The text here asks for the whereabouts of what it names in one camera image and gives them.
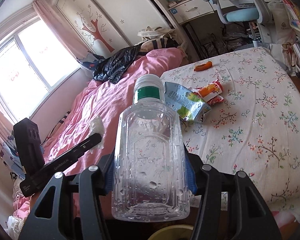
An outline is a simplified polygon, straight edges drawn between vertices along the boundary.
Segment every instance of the green bottle label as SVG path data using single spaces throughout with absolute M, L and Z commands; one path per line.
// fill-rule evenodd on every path
M 143 87 L 136 91 L 135 98 L 140 100 L 142 98 L 157 98 L 160 100 L 159 88 L 157 87 Z

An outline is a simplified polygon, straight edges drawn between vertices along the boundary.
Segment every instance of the plastic water bottle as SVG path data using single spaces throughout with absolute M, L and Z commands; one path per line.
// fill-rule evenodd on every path
M 165 105 L 156 75 L 138 78 L 133 105 L 120 115 L 113 189 L 119 220 L 160 222 L 190 213 L 179 115 Z

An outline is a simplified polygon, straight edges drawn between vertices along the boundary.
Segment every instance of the snack wrapper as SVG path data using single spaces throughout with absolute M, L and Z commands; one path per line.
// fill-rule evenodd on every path
M 218 95 L 218 96 L 214 97 L 213 99 L 209 100 L 207 102 L 207 104 L 209 106 L 214 106 L 214 105 L 216 105 L 218 103 L 222 103 L 223 101 L 225 101 L 225 99 L 221 95 Z
M 201 89 L 198 89 L 198 94 L 206 102 L 220 95 L 222 92 L 223 92 L 223 87 L 220 84 L 219 79 L 211 82 L 210 84 L 206 85 Z
M 164 98 L 166 105 L 175 110 L 180 119 L 201 123 L 202 115 L 207 114 L 211 107 L 190 89 L 171 82 L 165 82 Z

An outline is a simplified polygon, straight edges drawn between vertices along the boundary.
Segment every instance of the tree decal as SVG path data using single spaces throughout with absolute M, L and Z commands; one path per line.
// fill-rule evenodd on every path
M 81 13 L 77 12 L 77 15 L 81 18 L 82 27 L 79 27 L 78 22 L 74 21 L 74 24 L 77 26 L 79 30 L 83 30 L 84 32 L 81 32 L 83 36 L 86 37 L 87 42 L 91 42 L 91 46 L 93 46 L 94 41 L 100 40 L 110 52 L 114 51 L 114 48 L 112 48 L 108 42 L 101 36 L 103 32 L 106 31 L 106 23 L 101 25 L 101 31 L 98 30 L 98 19 L 102 18 L 101 14 L 98 14 L 96 11 L 96 20 L 94 21 L 92 19 L 93 13 L 91 12 L 91 5 L 88 4 L 88 13 L 89 13 L 89 21 L 87 22 L 85 19 L 85 16 L 83 15 L 84 9 L 81 9 Z

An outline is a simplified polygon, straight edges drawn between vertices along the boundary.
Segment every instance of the bed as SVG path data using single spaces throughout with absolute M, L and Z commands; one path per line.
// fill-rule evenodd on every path
M 185 87 L 202 87 L 217 78 L 223 85 L 224 103 L 213 106 L 203 123 L 182 123 L 188 151 L 221 172 L 245 171 L 271 211 L 288 211 L 300 222 L 298 90 L 262 47 L 209 60 L 213 68 L 208 70 L 193 70 L 204 60 L 161 76 L 164 82 Z M 200 197 L 193 196 L 190 204 L 198 207 L 199 202 Z
M 288 75 L 263 48 L 214 57 L 210 59 L 213 68 L 196 73 L 194 66 L 207 60 L 177 68 L 182 58 L 179 49 L 153 50 L 135 61 L 118 84 L 91 81 L 44 144 L 45 160 L 85 139 L 97 114 L 106 128 L 105 148 L 87 152 L 65 173 L 79 173 L 112 152 L 119 114 L 132 104 L 134 83 L 143 74 L 193 88 L 219 78 L 225 102 L 213 106 L 203 123 L 182 123 L 188 151 L 221 172 L 244 170 L 272 211 L 289 211 L 300 221 L 300 94 Z M 223 194 L 223 208 L 226 198 Z M 198 206 L 199 201 L 200 197 L 192 196 L 191 206 Z M 18 205 L 15 215 L 23 212 L 26 216 L 25 203 Z M 105 217 L 111 217 L 110 197 L 101 203 Z

